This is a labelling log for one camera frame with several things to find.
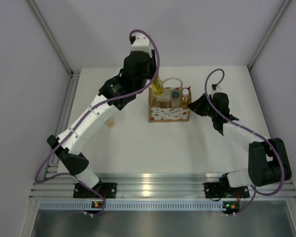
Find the red cap yellow bottle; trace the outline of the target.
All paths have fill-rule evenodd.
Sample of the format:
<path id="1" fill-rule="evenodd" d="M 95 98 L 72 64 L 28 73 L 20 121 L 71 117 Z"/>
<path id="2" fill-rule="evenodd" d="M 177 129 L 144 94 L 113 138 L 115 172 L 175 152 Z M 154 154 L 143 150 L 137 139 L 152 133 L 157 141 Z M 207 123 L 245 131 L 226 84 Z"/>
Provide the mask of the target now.
<path id="1" fill-rule="evenodd" d="M 163 87 L 163 81 L 159 76 L 157 76 L 153 83 L 151 84 L 152 86 L 152 93 L 155 97 L 160 97 L 164 93 L 164 87 Z"/>

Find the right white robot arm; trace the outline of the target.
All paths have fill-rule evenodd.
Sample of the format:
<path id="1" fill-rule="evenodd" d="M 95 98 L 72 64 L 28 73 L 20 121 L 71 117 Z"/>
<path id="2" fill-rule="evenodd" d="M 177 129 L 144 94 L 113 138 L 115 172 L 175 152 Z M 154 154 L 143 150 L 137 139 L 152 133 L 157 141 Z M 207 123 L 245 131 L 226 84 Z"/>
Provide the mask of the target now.
<path id="1" fill-rule="evenodd" d="M 230 114 L 229 99 L 225 93 L 203 94 L 198 100 L 187 106 L 202 117 L 210 117 L 213 128 L 222 136 L 237 143 L 248 153 L 248 166 L 244 169 L 226 173 L 220 178 L 220 191 L 231 196 L 238 188 L 258 187 L 278 183 L 278 188 L 268 193 L 278 193 L 284 182 L 291 179 L 285 144 L 280 138 L 265 138 L 262 135 L 237 123 L 238 118 Z"/>

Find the burlap watermelon canvas bag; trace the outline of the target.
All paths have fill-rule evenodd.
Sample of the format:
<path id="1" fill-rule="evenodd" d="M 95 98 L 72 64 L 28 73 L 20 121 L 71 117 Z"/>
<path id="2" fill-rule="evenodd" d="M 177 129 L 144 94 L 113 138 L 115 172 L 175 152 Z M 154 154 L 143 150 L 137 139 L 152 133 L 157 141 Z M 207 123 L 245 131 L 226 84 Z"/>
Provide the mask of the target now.
<path id="1" fill-rule="evenodd" d="M 153 122 L 186 122 L 189 121 L 190 109 L 183 108 L 180 104 L 179 108 L 170 108 L 170 98 L 173 90 L 180 91 L 180 100 L 182 90 L 187 88 L 189 90 L 189 103 L 192 102 L 191 87 L 185 87 L 181 79 L 170 77 L 162 80 L 164 93 L 160 97 L 155 97 L 152 93 L 152 86 L 148 91 L 148 121 Z"/>

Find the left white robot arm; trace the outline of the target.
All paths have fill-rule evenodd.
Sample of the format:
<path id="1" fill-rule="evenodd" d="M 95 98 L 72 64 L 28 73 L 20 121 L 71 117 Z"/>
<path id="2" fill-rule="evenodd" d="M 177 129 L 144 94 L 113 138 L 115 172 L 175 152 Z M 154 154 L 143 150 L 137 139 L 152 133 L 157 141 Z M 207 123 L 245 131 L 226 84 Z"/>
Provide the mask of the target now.
<path id="1" fill-rule="evenodd" d="M 156 71 L 155 51 L 131 51 L 123 68 L 107 80 L 84 111 L 64 132 L 51 135 L 47 142 L 70 175 L 81 181 L 90 197 L 101 193 L 102 182 L 82 154 L 83 147 L 96 131 L 115 113 L 136 99 Z"/>

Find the white cap amber bottle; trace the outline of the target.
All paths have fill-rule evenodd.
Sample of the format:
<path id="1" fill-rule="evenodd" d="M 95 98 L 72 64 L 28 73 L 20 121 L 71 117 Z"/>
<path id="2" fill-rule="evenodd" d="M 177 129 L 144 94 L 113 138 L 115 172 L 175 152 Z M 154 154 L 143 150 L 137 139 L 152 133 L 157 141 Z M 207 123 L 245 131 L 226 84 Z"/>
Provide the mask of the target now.
<path id="1" fill-rule="evenodd" d="M 108 127 L 108 128 L 111 128 L 114 126 L 114 119 L 113 117 L 110 117 L 106 122 L 105 122 L 105 125 Z"/>

